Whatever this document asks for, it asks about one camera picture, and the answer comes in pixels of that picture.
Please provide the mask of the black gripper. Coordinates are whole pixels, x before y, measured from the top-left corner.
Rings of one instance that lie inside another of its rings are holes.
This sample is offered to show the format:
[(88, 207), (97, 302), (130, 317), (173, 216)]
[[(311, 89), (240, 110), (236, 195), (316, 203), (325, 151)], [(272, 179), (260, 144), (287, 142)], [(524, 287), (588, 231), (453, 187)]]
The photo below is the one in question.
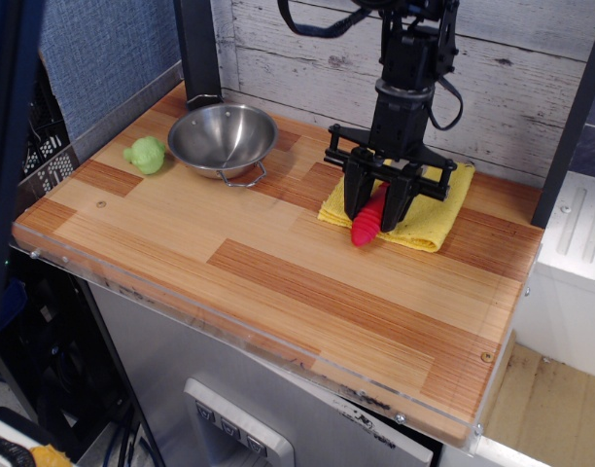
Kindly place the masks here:
[[(354, 219), (370, 199), (375, 180), (389, 183), (380, 230), (392, 231), (402, 220), (417, 195), (444, 200), (455, 162), (428, 149), (424, 134), (428, 123), (436, 122), (432, 104), (435, 85), (421, 90), (403, 90), (386, 82), (375, 85), (377, 102), (371, 128), (335, 124), (329, 128), (331, 142), (326, 161), (344, 171), (344, 209)], [(407, 161), (401, 169), (386, 168), (386, 160)], [(432, 182), (422, 177), (424, 165), (441, 170)]]

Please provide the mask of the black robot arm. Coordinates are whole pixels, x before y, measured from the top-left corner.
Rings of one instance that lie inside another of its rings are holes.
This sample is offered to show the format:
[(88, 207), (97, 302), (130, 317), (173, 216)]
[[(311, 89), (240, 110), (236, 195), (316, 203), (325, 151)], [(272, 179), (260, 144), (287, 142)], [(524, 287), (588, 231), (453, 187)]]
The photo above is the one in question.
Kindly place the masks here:
[(344, 172), (344, 209), (355, 219), (375, 181), (387, 183), (380, 229), (393, 230), (415, 197), (445, 200), (456, 163), (423, 142), (433, 113), (435, 88), (456, 89), (445, 80), (453, 71), (456, 1), (361, 2), (382, 16), (382, 74), (368, 130), (331, 126), (327, 162)]

